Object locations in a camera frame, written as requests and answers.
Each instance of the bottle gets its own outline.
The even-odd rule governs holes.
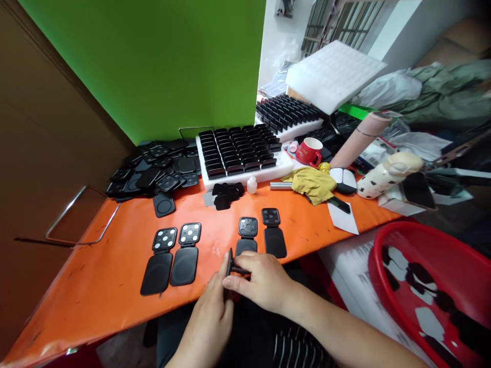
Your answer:
[[[389,126],[392,118],[381,112],[369,113],[356,127],[330,162],[332,168],[346,169]]]
[[[256,194],[256,190],[257,190],[256,174],[252,174],[249,180],[247,180],[247,192],[249,194]]]
[[[423,160],[410,152],[398,152],[390,155],[356,183],[356,193],[363,198],[373,199],[386,190],[418,172]]]
[[[293,141],[290,143],[290,146],[288,147],[288,150],[291,152],[291,153],[295,153],[297,152],[298,150],[298,141]]]

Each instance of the green plastic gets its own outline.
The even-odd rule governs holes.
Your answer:
[[[351,105],[351,104],[345,103],[345,104],[341,105],[341,107],[338,109],[338,111],[344,112],[344,113],[351,115],[352,117],[357,118],[359,120],[363,120],[364,118],[367,117],[367,115],[370,112],[378,111],[378,110],[372,109],[370,107]]]
[[[265,0],[19,2],[134,143],[253,124]]]

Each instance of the person's right hand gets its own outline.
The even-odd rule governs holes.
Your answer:
[[[265,310],[283,314],[297,283],[286,274],[276,257],[246,250],[234,258],[234,264],[250,271],[251,280],[228,276],[223,281],[224,288],[245,296]]]

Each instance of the yellow cloth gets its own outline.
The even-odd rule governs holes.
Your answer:
[[[317,206],[319,203],[334,197],[331,192],[336,187],[335,180],[328,174],[313,167],[303,167],[292,171],[281,181],[293,183],[292,189],[300,194],[306,194],[312,204]]]

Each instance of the red basket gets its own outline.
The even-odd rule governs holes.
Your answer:
[[[406,280],[398,281],[399,288],[392,291],[382,259],[383,246],[395,247],[411,264],[424,267],[437,289],[450,295],[459,311],[488,329],[491,328],[491,262],[445,233],[404,221],[390,223],[378,231],[368,259],[370,278],[382,305],[438,367],[459,366],[456,362],[465,367],[482,366],[482,357],[460,341],[459,330],[450,322],[449,313],[442,311],[434,298],[428,304],[411,290]],[[433,319],[426,319],[423,328],[419,323],[416,309],[421,317],[422,311],[425,316],[430,313],[427,308],[443,327],[440,340],[423,332],[429,330],[426,321],[435,326]]]

